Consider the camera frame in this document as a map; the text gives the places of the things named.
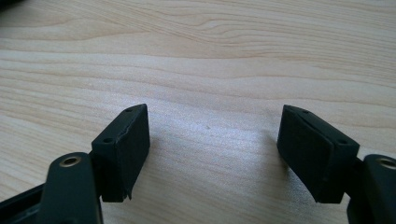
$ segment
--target black plastic component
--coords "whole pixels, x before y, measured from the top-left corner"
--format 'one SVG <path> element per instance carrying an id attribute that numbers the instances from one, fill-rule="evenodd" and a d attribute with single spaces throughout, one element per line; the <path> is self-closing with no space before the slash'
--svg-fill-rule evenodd
<path id="1" fill-rule="evenodd" d="M 44 185 L 39 185 L 0 203 L 0 223 L 33 223 L 40 208 L 43 188 Z"/>
<path id="2" fill-rule="evenodd" d="M 146 105 L 122 111 L 92 142 L 90 156 L 98 193 L 104 202 L 123 202 L 149 154 Z"/>
<path id="3" fill-rule="evenodd" d="M 49 167 L 36 223 L 103 223 L 91 158 L 83 152 L 64 155 Z"/>
<path id="4" fill-rule="evenodd" d="M 0 223 L 102 223 L 99 197 L 131 198 L 148 153 L 147 106 L 127 108 L 92 142 L 90 155 L 62 156 L 51 164 L 47 183 L 1 202 Z"/>
<path id="5" fill-rule="evenodd" d="M 7 9 L 8 7 L 12 7 L 12 5 L 16 5 L 23 0 L 0 0 L 0 10 Z"/>
<path id="6" fill-rule="evenodd" d="M 284 105 L 277 148 L 316 202 L 341 202 L 358 143 L 315 114 Z"/>
<path id="7" fill-rule="evenodd" d="M 396 223 L 396 160 L 369 155 L 363 161 L 363 186 L 375 223 Z"/>
<path id="8" fill-rule="evenodd" d="M 374 215 L 367 200 L 366 188 L 363 185 L 364 163 L 356 159 L 353 167 L 346 172 L 349 179 L 346 182 L 346 193 L 350 197 L 347 207 L 349 224 L 373 224 Z"/>

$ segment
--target wood grain surface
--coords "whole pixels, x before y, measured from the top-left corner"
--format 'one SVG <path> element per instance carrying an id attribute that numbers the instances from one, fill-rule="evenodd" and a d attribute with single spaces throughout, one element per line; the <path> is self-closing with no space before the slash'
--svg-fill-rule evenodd
<path id="1" fill-rule="evenodd" d="M 347 223 L 279 158 L 282 106 L 396 157 L 394 0 L 24 0 L 0 10 L 0 201 L 146 103 L 151 148 L 105 223 Z"/>

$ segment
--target metal grommet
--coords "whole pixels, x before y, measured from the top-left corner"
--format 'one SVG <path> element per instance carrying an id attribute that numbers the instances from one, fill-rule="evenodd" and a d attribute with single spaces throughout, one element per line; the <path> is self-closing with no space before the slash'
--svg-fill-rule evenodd
<path id="1" fill-rule="evenodd" d="M 391 160 L 386 159 L 386 158 L 379 158 L 376 161 L 378 161 L 378 163 L 380 165 L 382 165 L 382 166 L 384 166 L 384 167 L 386 167 L 388 169 L 396 170 L 396 162 L 394 162 L 394 161 L 391 161 Z"/>
<path id="2" fill-rule="evenodd" d="M 70 167 L 76 165 L 79 162 L 81 162 L 81 157 L 72 156 L 62 160 L 59 165 L 62 167 Z"/>

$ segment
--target light wood surface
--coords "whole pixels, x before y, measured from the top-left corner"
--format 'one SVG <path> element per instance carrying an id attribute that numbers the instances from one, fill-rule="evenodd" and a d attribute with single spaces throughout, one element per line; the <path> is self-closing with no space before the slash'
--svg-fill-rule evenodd
<path id="1" fill-rule="evenodd" d="M 396 157 L 394 0 L 25 0 L 0 11 L 0 201 L 146 103 L 151 148 L 105 223 L 347 223 L 278 156 L 296 105 Z"/>

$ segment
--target hole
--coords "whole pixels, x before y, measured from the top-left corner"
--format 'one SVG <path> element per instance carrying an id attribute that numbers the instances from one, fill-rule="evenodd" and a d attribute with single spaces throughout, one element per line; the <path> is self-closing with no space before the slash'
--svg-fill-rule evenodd
<path id="1" fill-rule="evenodd" d="M 69 157 L 61 161 L 59 165 L 62 167 L 70 167 L 76 165 L 80 161 L 81 161 L 81 157 Z"/>
<path id="2" fill-rule="evenodd" d="M 105 138 L 105 139 L 103 140 L 104 143 L 111 143 L 112 141 L 113 141 L 112 138 Z"/>
<path id="3" fill-rule="evenodd" d="M 66 164 L 66 165 L 70 165 L 70 164 L 73 164 L 73 163 L 75 163 L 77 161 L 77 159 L 76 158 L 68 158 L 68 159 L 66 159 L 65 161 L 64 161 L 64 164 Z"/>
<path id="4" fill-rule="evenodd" d="M 396 162 L 385 159 L 385 158 L 380 158 L 377 160 L 379 164 L 381 164 L 384 167 L 387 167 L 388 169 L 391 170 L 396 170 Z"/>
<path id="5" fill-rule="evenodd" d="M 346 140 L 343 140 L 343 139 L 338 139 L 338 143 L 339 143 L 339 144 L 342 144 L 342 145 L 346 145 L 346 144 L 347 144 L 347 141 L 346 141 Z"/>

